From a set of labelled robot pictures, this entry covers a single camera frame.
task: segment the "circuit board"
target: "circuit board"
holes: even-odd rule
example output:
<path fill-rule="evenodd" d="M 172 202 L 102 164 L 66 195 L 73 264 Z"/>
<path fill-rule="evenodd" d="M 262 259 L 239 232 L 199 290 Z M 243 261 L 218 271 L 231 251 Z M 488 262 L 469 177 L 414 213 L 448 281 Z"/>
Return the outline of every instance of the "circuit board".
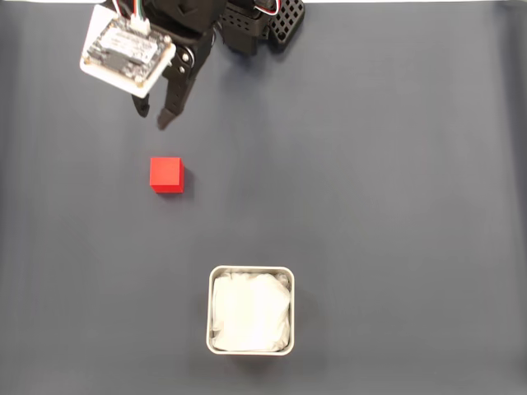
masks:
<path fill-rule="evenodd" d="M 140 86 L 159 65 L 170 39 L 152 30 L 144 35 L 120 17 L 112 20 L 83 55 L 85 63 L 93 63 L 127 77 Z"/>

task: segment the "red block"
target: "red block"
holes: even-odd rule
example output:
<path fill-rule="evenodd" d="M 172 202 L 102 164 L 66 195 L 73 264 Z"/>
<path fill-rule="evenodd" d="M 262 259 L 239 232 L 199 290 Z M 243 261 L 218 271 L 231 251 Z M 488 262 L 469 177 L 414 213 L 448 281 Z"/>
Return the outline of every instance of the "red block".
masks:
<path fill-rule="evenodd" d="M 156 193 L 182 193 L 184 165 L 181 158 L 151 158 L 150 186 Z"/>

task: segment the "black mat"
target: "black mat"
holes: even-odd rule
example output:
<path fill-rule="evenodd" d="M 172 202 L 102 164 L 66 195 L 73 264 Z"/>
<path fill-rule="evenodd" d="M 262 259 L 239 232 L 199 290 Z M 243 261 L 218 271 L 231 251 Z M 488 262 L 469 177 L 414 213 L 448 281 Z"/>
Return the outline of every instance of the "black mat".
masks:
<path fill-rule="evenodd" d="M 141 119 L 79 70 L 90 10 L 0 4 L 0 394 L 526 392 L 505 9 L 309 6 L 284 55 L 216 45 L 164 132 L 164 83 Z M 295 273 L 289 356 L 206 348 L 220 264 Z"/>

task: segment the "wire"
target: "wire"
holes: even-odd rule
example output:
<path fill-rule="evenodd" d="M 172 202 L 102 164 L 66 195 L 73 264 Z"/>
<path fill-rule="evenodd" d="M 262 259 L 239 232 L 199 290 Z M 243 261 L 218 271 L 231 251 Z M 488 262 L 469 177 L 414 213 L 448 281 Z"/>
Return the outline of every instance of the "wire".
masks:
<path fill-rule="evenodd" d="M 119 7 L 118 1 L 112 0 L 112 3 L 114 4 L 115 11 L 119 14 L 119 16 L 123 16 L 123 13 L 121 12 L 121 7 Z"/>
<path fill-rule="evenodd" d="M 272 11 L 272 10 L 268 10 L 267 8 L 263 8 L 263 7 L 259 7 L 259 6 L 254 6 L 254 8 L 256 8 L 258 11 L 261 11 L 263 12 L 264 14 L 267 14 L 267 15 L 270 15 L 270 16 L 275 16 L 277 15 L 279 12 L 280 12 L 280 0 L 276 0 L 276 4 L 277 4 L 277 9 L 275 11 Z"/>
<path fill-rule="evenodd" d="M 133 13 L 138 16 L 140 20 L 144 19 L 141 0 L 133 0 Z"/>
<path fill-rule="evenodd" d="M 130 17 L 132 15 L 132 10 L 130 10 L 130 7 L 126 3 L 121 2 L 120 0 L 117 1 L 119 3 L 119 6 L 124 10 L 124 12 L 126 12 L 128 17 Z"/>

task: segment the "white cloth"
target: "white cloth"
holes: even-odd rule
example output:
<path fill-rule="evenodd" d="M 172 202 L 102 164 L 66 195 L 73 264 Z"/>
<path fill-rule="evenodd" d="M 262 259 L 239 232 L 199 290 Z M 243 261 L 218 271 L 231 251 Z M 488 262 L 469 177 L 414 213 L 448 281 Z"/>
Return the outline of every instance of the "white cloth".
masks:
<path fill-rule="evenodd" d="M 212 344 L 224 351 L 280 351 L 289 344 L 287 277 L 225 273 L 214 281 Z"/>

